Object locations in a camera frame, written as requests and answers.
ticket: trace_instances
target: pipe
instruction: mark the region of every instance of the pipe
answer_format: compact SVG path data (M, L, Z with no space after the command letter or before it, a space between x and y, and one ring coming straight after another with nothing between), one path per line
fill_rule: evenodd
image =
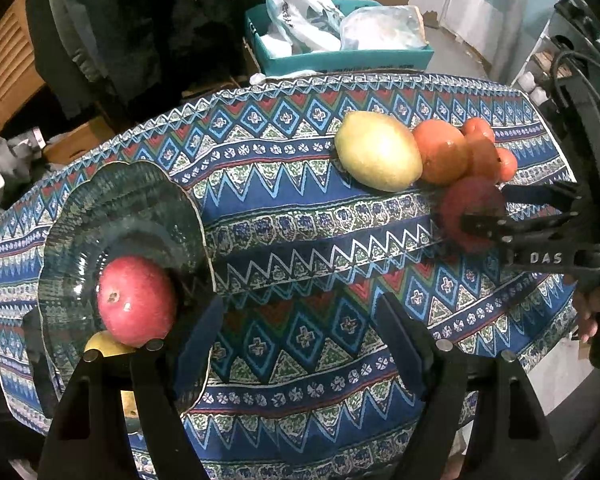
M528 0L509 0L498 38L496 55L491 64L489 77L492 81L506 83L511 57L518 40Z

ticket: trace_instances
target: metal screw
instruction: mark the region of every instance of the metal screw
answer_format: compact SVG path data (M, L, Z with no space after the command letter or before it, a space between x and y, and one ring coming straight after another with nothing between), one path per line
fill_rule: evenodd
M500 356L507 362L512 363L517 359L516 355L511 350L503 350Z
M93 363L98 357L100 357L100 352L98 352L95 348L92 348L84 353L82 360L88 363Z
M438 339L436 341L436 347L441 352L451 352L454 348L454 344L449 339Z
M151 341L145 345L145 348L149 352L157 352L162 346L164 346L164 341L162 339L151 339Z

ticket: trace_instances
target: table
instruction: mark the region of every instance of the table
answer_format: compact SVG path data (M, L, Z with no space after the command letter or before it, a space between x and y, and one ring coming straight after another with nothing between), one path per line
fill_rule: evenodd
M514 183L573 179L526 96L487 81L317 76L171 110L40 182L0 219L0 378L13 415L48 430L22 316L37 307L45 237L64 200L115 160L158 164L202 215L229 312L204 394L183 422L211 478L353 476L399 457L422 406L374 329L385 290L433 337L481 355L508 348L531 369L573 322L572 288L557 275L500 273L493 255L446 252L427 189L375 195L352 181L333 156L333 134L357 109L408 126L481 116L518 158ZM474 407L468 396L462 422ZM142 476L154 478L142 435L130 442Z

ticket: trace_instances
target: red fruit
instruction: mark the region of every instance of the red fruit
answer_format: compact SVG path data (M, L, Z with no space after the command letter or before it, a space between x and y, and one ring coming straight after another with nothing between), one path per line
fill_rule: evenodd
M446 186L458 180L469 164L466 139L451 124L436 119L423 121L413 130L420 157L422 179Z
M494 144L484 137L472 136L468 141L469 167L467 176L481 176L495 184L500 178L500 160Z
M500 161L500 182L508 182L518 170L518 160L507 148L496 148L496 150Z
M503 216L505 200L493 182L481 176L466 176L452 184L440 203L442 228L448 238L469 253L489 249L492 241L462 231L461 215L467 213Z
M480 117L474 117L465 122L462 126L462 133L467 137L478 135L489 139L491 142L496 141L496 135L493 133L491 125Z
M164 338L176 314L176 295L168 275L142 256L122 256L102 272L98 310L111 335L125 345L141 347Z

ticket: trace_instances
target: human hand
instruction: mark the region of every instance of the human hand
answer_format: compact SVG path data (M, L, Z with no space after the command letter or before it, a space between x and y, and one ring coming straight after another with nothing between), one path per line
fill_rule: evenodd
M564 284L573 285L573 276L565 276ZM578 313L578 333L580 340L586 343L598 331L598 323L594 314L600 312L600 286L585 295L577 288L573 293L573 306Z

